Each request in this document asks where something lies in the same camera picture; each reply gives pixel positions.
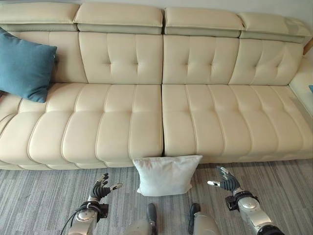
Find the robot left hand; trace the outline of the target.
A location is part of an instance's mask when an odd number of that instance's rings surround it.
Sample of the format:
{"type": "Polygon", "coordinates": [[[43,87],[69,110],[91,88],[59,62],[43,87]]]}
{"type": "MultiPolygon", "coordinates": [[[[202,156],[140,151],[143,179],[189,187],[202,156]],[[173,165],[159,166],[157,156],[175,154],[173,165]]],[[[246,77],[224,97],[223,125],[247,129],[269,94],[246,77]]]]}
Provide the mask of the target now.
{"type": "Polygon", "coordinates": [[[108,187],[108,178],[109,174],[105,173],[101,175],[99,179],[97,179],[89,193],[88,201],[100,202],[102,198],[106,197],[112,191],[117,190],[123,186],[122,183],[117,183],[108,187]]]}

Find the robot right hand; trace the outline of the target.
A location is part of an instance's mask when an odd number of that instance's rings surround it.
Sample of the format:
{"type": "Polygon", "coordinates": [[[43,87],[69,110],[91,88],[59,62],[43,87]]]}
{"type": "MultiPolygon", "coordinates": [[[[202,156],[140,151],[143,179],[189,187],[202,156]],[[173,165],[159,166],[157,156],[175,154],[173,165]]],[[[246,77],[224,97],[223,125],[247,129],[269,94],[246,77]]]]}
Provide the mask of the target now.
{"type": "Polygon", "coordinates": [[[239,181],[236,177],[225,167],[216,166],[218,173],[221,176],[221,181],[207,181],[210,186],[222,188],[224,190],[234,193],[236,190],[241,189],[239,181]]]}

